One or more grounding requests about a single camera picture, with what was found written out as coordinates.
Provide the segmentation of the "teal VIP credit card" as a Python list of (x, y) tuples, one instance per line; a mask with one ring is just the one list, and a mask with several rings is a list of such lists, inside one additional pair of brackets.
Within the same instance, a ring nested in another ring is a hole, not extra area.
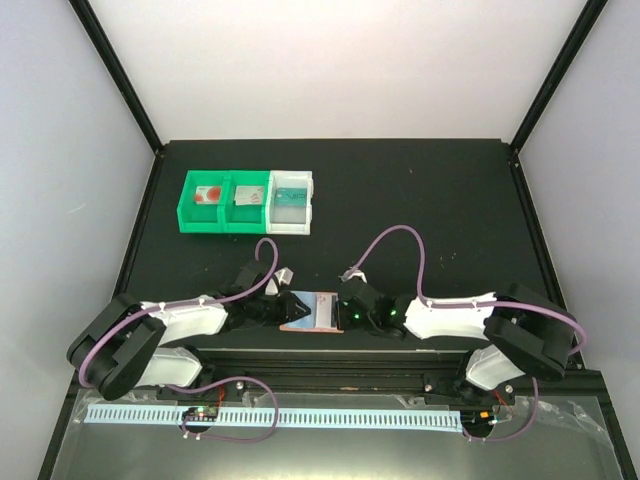
[(305, 207), (307, 197), (306, 188), (281, 187), (276, 190), (274, 204), (281, 207)]

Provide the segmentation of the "white blossom credit card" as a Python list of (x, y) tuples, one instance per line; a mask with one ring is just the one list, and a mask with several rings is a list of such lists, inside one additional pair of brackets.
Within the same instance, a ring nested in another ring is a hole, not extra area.
[(234, 191), (236, 206), (263, 205), (265, 187), (262, 185), (238, 185)]

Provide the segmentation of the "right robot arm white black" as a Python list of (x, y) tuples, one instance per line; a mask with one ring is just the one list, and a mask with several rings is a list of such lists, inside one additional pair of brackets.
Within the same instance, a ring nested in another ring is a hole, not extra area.
[(574, 341), (584, 337), (576, 320), (518, 284), (504, 295), (426, 299), (388, 296), (360, 277), (338, 291), (338, 325), (383, 338), (475, 339), (485, 347), (465, 353), (453, 374), (426, 373), (425, 393), (440, 403), (486, 405), (520, 377), (558, 382)]

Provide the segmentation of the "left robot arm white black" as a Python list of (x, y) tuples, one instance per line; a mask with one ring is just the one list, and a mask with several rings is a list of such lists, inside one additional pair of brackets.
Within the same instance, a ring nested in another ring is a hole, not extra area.
[(138, 387), (162, 385), (205, 398), (215, 376), (183, 341), (310, 316), (310, 300), (289, 288), (292, 276), (288, 268), (251, 260), (235, 280), (195, 298), (151, 302), (119, 294), (71, 343), (66, 359), (80, 383), (108, 401)]

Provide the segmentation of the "brown leather card holder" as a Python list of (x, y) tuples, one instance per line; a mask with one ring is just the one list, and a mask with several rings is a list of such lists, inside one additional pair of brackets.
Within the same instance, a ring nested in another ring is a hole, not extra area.
[(298, 320), (280, 325), (280, 331), (293, 333), (342, 333), (339, 328), (337, 293), (294, 291), (294, 294), (310, 309), (310, 313)]

